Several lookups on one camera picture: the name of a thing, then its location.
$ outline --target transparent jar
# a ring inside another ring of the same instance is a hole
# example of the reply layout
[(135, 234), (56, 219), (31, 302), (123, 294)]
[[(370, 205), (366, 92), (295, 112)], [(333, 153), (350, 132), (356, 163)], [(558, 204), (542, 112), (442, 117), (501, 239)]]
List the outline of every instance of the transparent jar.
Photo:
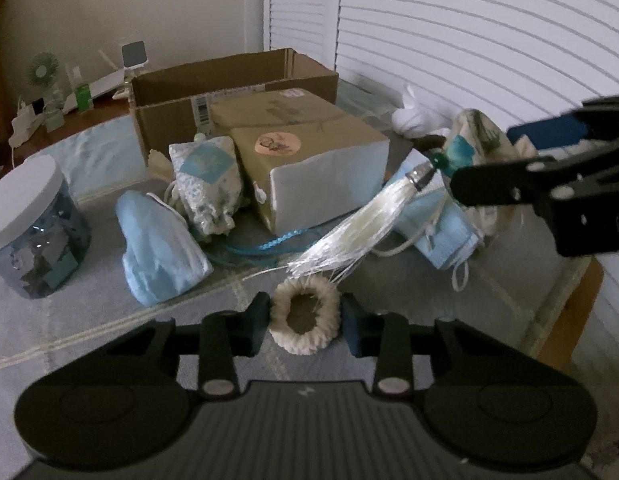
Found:
[(89, 225), (49, 155), (0, 180), (0, 276), (25, 298), (58, 290), (83, 261)]

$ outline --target bottle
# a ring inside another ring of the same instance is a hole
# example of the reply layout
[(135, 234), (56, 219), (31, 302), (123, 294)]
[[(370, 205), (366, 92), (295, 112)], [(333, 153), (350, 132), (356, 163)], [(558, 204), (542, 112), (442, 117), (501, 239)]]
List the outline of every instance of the bottle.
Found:
[(78, 105), (78, 113), (81, 114), (87, 110), (94, 109), (94, 101), (92, 92), (89, 89), (89, 83), (83, 81), (83, 76), (80, 73), (80, 68), (75, 66), (69, 75), (69, 83), (76, 96), (76, 104)]

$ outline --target round sticker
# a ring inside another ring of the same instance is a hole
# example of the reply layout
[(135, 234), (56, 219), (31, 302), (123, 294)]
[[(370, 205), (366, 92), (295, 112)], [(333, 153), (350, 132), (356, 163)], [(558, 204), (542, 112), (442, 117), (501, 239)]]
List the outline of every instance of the round sticker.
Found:
[(256, 140), (254, 150), (261, 155), (289, 156), (300, 149), (300, 139), (289, 132), (269, 132)]

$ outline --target jar lid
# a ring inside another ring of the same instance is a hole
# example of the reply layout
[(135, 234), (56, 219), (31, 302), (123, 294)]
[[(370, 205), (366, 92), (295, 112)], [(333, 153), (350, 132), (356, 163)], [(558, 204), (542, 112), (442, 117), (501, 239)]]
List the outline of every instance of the jar lid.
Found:
[(28, 158), (0, 180), (0, 249), (29, 229), (63, 183), (51, 155)]

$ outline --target brown box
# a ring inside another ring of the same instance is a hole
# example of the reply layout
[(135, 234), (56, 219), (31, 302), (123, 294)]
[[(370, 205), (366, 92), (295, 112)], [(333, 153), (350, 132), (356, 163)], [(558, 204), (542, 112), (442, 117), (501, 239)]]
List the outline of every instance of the brown box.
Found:
[(218, 134), (234, 140), (259, 213), (276, 235), (313, 227), (381, 190), (389, 140), (302, 89), (215, 102)]
[(140, 148), (169, 156), (209, 123), (208, 106), (232, 94), (304, 88), (336, 101), (338, 74), (292, 48), (189, 63), (134, 78), (129, 109)]

